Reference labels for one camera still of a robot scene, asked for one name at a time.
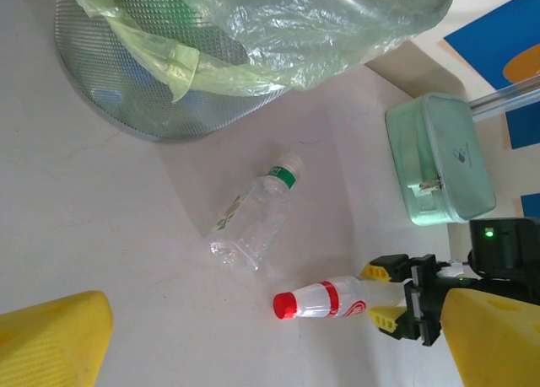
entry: clear plastic bottle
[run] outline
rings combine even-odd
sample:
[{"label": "clear plastic bottle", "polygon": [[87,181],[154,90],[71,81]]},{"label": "clear plastic bottle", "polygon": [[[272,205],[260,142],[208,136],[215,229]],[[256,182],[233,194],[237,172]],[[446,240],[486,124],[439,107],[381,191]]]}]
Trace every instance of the clear plastic bottle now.
[{"label": "clear plastic bottle", "polygon": [[284,222],[290,190],[303,170],[302,160],[286,153],[255,179],[208,235],[212,253],[236,270],[256,271]]},{"label": "clear plastic bottle", "polygon": [[359,280],[354,276],[332,277],[273,299],[281,320],[296,317],[348,317],[373,307],[393,307],[405,299],[401,283]]}]

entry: green lunch box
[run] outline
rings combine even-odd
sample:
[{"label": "green lunch box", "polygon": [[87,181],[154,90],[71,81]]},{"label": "green lunch box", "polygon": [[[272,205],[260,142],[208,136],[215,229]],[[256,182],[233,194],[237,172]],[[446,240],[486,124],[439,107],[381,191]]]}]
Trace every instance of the green lunch box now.
[{"label": "green lunch box", "polygon": [[466,223],[496,200],[467,102],[425,94],[386,113],[403,200],[417,225]]}]

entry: red and white bottle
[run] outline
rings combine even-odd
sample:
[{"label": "red and white bottle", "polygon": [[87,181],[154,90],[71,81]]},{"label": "red and white bottle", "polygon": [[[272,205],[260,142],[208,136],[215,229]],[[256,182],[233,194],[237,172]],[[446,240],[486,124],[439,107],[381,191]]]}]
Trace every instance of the red and white bottle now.
[{"label": "red and white bottle", "polygon": [[332,277],[295,292],[280,293],[273,310],[281,320],[296,317],[347,317],[377,306],[396,306],[404,300],[401,283]]}]

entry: red stripe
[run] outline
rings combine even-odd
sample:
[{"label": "red stripe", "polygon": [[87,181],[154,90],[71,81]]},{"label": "red stripe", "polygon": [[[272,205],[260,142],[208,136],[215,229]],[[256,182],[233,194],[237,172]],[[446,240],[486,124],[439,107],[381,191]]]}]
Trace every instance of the red stripe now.
[{"label": "red stripe", "polygon": [[338,291],[336,290],[336,287],[327,280],[321,282],[321,285],[323,285],[324,288],[327,290],[328,297],[330,298],[330,311],[328,312],[327,317],[333,317],[338,313],[339,310]]}]

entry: red cap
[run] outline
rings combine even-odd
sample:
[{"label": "red cap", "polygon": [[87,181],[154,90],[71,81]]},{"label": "red cap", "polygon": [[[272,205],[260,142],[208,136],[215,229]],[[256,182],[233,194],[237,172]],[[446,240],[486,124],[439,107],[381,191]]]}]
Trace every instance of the red cap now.
[{"label": "red cap", "polygon": [[273,298],[273,312],[280,320],[294,318],[297,310],[296,298],[291,292],[276,294]]}]

